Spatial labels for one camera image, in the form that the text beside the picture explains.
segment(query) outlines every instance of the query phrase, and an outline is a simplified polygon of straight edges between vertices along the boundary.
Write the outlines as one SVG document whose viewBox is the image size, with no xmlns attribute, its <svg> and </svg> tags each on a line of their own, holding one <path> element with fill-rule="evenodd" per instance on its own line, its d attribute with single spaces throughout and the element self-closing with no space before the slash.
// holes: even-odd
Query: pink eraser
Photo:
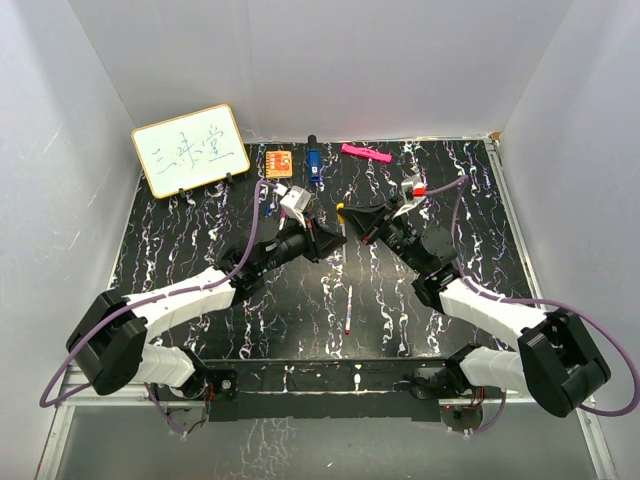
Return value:
<svg viewBox="0 0 640 480">
<path fill-rule="evenodd" d="M 380 153 L 370 148 L 354 147 L 353 145 L 342 144 L 342 153 L 349 153 L 358 157 L 370 158 L 371 160 L 377 160 L 378 162 L 391 163 L 391 154 Z"/>
</svg>

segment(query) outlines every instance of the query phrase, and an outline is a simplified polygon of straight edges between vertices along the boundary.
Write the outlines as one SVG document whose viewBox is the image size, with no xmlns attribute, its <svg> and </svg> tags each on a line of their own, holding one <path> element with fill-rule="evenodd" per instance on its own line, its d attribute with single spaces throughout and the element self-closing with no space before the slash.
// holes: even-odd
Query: whiteboard stand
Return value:
<svg viewBox="0 0 640 480">
<path fill-rule="evenodd" d="M 131 134 L 156 198 L 227 180 L 249 170 L 240 132 L 228 105 L 136 128 Z"/>
</svg>

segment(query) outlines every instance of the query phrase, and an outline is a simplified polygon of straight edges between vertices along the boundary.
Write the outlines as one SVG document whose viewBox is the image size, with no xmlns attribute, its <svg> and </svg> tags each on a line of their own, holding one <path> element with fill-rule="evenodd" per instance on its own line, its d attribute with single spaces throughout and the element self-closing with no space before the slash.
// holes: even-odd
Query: white enclosure wall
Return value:
<svg viewBox="0 0 640 480">
<path fill-rule="evenodd" d="M 104 289 L 139 162 L 132 123 L 66 2 L 0 1 L 0 476 L 32 478 L 38 398 Z"/>
<path fill-rule="evenodd" d="M 545 295 L 592 312 L 640 363 L 640 4 L 576 2 L 503 135 L 503 163 Z M 631 380 L 614 371 L 596 399 L 615 409 Z M 638 478 L 640 412 L 601 418 L 622 479 Z"/>
<path fill-rule="evenodd" d="M 570 0 L 70 0 L 136 125 L 228 103 L 245 141 L 502 130 Z"/>
</svg>

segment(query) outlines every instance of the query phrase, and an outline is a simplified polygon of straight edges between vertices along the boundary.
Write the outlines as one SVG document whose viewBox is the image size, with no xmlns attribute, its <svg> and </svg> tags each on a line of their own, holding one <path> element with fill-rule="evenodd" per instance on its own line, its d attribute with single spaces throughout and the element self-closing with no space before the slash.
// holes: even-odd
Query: blue marker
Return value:
<svg viewBox="0 0 640 480">
<path fill-rule="evenodd" d="M 349 295 L 347 296 L 347 320 L 344 325 L 344 334 L 351 333 L 351 299 L 353 298 L 353 285 L 349 285 Z"/>
<path fill-rule="evenodd" d="M 320 154 L 318 153 L 318 140 L 315 135 L 309 135 L 307 139 L 307 167 L 309 167 L 309 181 L 318 183 L 320 181 Z"/>
</svg>

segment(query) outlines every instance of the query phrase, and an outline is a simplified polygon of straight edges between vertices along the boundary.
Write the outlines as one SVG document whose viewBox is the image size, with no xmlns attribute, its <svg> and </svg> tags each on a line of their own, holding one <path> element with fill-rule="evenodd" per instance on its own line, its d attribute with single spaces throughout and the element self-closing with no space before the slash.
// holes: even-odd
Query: black marble surface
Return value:
<svg viewBox="0 0 640 480">
<path fill-rule="evenodd" d="M 215 264 L 216 257 L 248 231 L 255 181 L 267 150 L 293 152 L 294 176 L 281 180 L 315 193 L 312 213 L 339 231 L 336 204 L 382 203 L 402 179 L 419 173 L 427 188 L 467 173 L 471 183 L 460 209 L 457 241 L 464 265 L 484 286 L 529 296 L 526 278 L 482 141 L 368 142 L 393 155 L 391 164 L 320 145 L 322 183 L 308 182 L 304 144 L 247 145 L 252 168 L 230 187 L 219 182 L 157 200 L 144 178 L 136 193 L 112 286 L 143 292 L 184 280 Z M 278 197 L 262 194 L 280 214 Z M 410 221 L 450 225 L 455 192 L 428 199 Z M 470 324 L 424 307 L 411 288 L 415 277 L 385 245 L 364 246 L 347 230 L 347 262 L 338 250 L 312 264 L 299 258 L 267 276 L 267 289 L 232 309 L 212 312 L 171 330 L 156 342 L 185 345 L 203 359 L 440 357 L 469 341 L 495 342 Z M 353 286 L 352 327 L 344 334 L 347 292 Z"/>
</svg>

